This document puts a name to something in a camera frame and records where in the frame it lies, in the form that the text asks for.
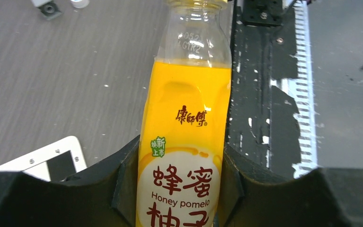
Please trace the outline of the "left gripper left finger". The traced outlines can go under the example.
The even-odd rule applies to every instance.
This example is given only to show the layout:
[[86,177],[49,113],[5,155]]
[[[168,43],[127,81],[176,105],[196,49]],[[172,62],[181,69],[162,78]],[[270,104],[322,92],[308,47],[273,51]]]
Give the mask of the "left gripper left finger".
[[0,227],[133,227],[139,137],[62,182],[0,172]]

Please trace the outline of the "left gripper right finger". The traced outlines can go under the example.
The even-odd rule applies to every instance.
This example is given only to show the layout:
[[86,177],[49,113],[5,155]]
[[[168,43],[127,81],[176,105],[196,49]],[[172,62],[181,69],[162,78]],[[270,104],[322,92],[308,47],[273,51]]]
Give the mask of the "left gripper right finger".
[[221,227],[363,227],[363,169],[287,180],[225,144],[217,215]]

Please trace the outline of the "yellow juice bottle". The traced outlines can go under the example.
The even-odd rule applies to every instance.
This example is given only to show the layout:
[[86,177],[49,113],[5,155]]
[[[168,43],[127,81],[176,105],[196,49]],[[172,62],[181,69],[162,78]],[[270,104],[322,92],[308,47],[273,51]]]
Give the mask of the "yellow juice bottle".
[[138,149],[136,226],[210,227],[231,93],[225,0],[170,0]]

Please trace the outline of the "blue Pocari Sweat cap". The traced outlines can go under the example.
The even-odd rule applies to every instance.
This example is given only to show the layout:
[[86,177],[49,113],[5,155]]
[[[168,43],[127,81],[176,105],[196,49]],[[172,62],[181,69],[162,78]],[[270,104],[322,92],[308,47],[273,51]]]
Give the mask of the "blue Pocari Sweat cap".
[[73,7],[82,9],[89,5],[90,0],[70,0],[70,2]]

